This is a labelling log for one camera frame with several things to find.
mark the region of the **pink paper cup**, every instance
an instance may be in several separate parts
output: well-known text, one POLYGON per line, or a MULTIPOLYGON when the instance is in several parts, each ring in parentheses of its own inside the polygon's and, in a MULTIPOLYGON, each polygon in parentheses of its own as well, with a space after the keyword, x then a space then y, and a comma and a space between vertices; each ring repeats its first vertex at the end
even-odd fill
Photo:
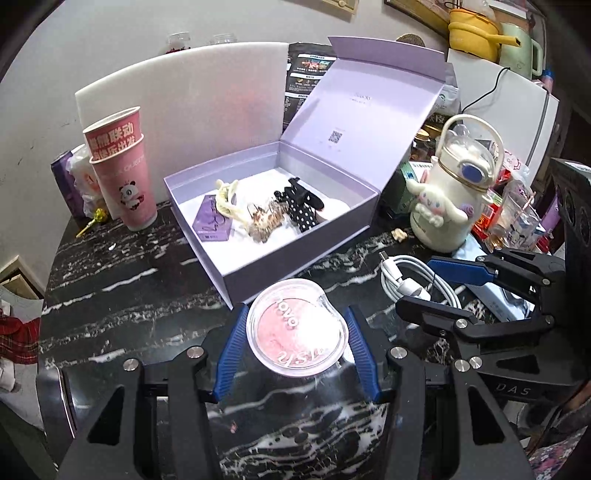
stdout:
POLYGON ((136 143, 111 157, 90 160, 103 194, 121 207, 121 219, 133 232, 150 226, 158 216, 143 140, 142 135, 136 143))
POLYGON ((82 133, 95 160, 115 155, 136 143, 142 136, 139 106, 109 115, 85 128, 82 133))

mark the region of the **red plaid fabric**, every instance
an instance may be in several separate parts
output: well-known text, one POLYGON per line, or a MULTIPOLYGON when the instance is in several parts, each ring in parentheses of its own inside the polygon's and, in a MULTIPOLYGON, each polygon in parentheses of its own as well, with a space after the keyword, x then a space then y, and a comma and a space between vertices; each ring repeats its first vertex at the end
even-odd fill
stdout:
POLYGON ((39 322, 23 323, 0 312, 0 356, 16 364, 36 364, 39 353, 39 322))

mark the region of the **picture frame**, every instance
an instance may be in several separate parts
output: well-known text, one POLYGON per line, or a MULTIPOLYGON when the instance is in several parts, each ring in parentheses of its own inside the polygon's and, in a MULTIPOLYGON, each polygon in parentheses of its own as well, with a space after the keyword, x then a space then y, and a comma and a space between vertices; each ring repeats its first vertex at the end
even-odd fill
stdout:
POLYGON ((449 12, 437 0, 384 0, 389 7, 393 7, 423 25, 431 28, 446 40, 449 39, 449 12))
POLYGON ((334 7, 340 8, 345 12, 348 12, 352 15, 355 14, 357 11, 357 6, 359 5, 359 0, 322 0, 323 2, 333 5, 334 7))

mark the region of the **white mini fridge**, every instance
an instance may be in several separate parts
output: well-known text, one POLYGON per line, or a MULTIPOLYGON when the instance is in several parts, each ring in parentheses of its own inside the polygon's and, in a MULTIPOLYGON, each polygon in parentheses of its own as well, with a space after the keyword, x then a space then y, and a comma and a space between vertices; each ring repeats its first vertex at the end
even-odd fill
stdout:
MULTIPOLYGON (((467 53, 449 50, 460 89, 462 108, 492 90, 502 67, 467 53)), ((530 168, 531 184, 540 168, 554 130, 558 99, 542 87, 517 73, 503 72, 499 85, 487 97, 467 108, 465 113, 489 122, 503 140, 505 149, 530 168)), ((477 123, 466 125, 477 138, 491 140, 477 123)))

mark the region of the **black marble table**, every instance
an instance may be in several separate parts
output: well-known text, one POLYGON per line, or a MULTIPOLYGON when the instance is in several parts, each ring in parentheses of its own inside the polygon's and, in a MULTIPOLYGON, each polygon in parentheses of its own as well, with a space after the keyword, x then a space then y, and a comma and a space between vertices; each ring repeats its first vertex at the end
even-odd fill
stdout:
MULTIPOLYGON (((356 303, 373 327, 431 361, 449 360, 444 340, 397 318, 382 291, 378 253, 432 252, 412 236, 398 244, 391 220, 372 227, 300 274, 320 285, 339 311, 356 303)), ((195 258, 172 214, 159 206, 156 222, 130 232, 120 221, 75 239, 64 233, 47 287, 41 318, 40 369, 60 367, 68 379, 80 425, 102 393, 114 385, 124 360, 167 361, 233 319, 195 258)), ((469 293, 462 304, 482 316, 469 293)), ((222 471, 228 479, 375 478, 376 447, 387 408, 364 400, 352 358, 314 378, 280 377, 250 349, 232 391, 208 407, 222 471)), ((40 395, 41 411, 44 402, 40 395)), ((161 477, 173 479, 167 399, 158 398, 161 477)), ((52 438, 48 442, 63 439, 52 438)))

